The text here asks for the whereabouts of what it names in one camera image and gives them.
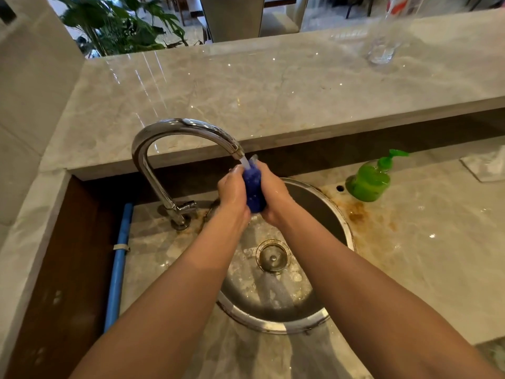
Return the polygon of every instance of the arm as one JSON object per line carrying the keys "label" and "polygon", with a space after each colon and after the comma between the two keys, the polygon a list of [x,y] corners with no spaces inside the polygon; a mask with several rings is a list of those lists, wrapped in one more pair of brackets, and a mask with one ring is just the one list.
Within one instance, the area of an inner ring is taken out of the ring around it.
{"label": "arm", "polygon": [[282,232],[332,320],[375,378],[503,379],[435,310],[339,242],[258,164],[265,220]]}
{"label": "arm", "polygon": [[236,167],[219,181],[221,205],[216,215],[98,339],[71,379],[184,374],[250,219],[242,172]]}

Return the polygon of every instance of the faucet spout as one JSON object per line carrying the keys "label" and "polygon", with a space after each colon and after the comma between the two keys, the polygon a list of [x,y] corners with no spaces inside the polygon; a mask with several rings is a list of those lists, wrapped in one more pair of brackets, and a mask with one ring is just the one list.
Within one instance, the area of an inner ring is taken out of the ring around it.
{"label": "faucet spout", "polygon": [[178,206],[168,195],[167,191],[156,178],[153,168],[148,160],[149,146],[157,139],[174,134],[189,134],[209,139],[224,147],[234,159],[241,159],[244,150],[231,135],[217,126],[204,121],[191,120],[188,118],[172,118],[158,121],[144,127],[133,139],[131,155],[137,169],[147,178],[149,184],[160,199],[172,220],[172,226],[177,230],[186,229],[189,226],[190,217],[185,215],[196,209],[196,203],[191,201]]}

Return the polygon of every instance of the sponge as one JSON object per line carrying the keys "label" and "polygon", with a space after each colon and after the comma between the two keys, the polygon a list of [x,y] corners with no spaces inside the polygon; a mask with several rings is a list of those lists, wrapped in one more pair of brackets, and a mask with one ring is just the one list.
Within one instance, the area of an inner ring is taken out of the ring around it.
{"label": "sponge", "polygon": [[251,210],[251,213],[256,214],[266,208],[267,201],[261,191],[261,171],[256,167],[253,158],[249,160],[249,165],[251,168],[244,170],[243,179],[249,210]]}

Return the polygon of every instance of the sink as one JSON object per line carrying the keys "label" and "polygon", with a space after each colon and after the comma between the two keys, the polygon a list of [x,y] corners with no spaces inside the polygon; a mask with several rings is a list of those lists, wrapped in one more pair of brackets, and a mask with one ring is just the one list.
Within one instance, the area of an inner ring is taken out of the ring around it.
{"label": "sink", "polygon": [[[328,197],[294,179],[283,181],[299,205],[354,250],[349,226]],[[276,334],[306,331],[328,318],[281,232],[260,214],[252,216],[240,239],[218,305],[237,322]]]}

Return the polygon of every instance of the potted plant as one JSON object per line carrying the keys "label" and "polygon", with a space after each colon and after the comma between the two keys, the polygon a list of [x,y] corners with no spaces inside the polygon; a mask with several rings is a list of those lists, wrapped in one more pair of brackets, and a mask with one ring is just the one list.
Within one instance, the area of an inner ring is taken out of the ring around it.
{"label": "potted plant", "polygon": [[[60,20],[68,27],[82,31],[85,36],[76,42],[84,54],[93,49],[100,56],[134,53],[147,50],[165,49],[180,44],[188,46],[184,30],[179,26],[179,19],[163,11],[161,0],[142,2],[139,0],[58,0],[67,6]],[[151,21],[146,22],[138,12],[144,10],[150,14]],[[154,25],[159,18],[165,29],[179,37],[173,44],[156,41],[159,35],[167,32]]]}

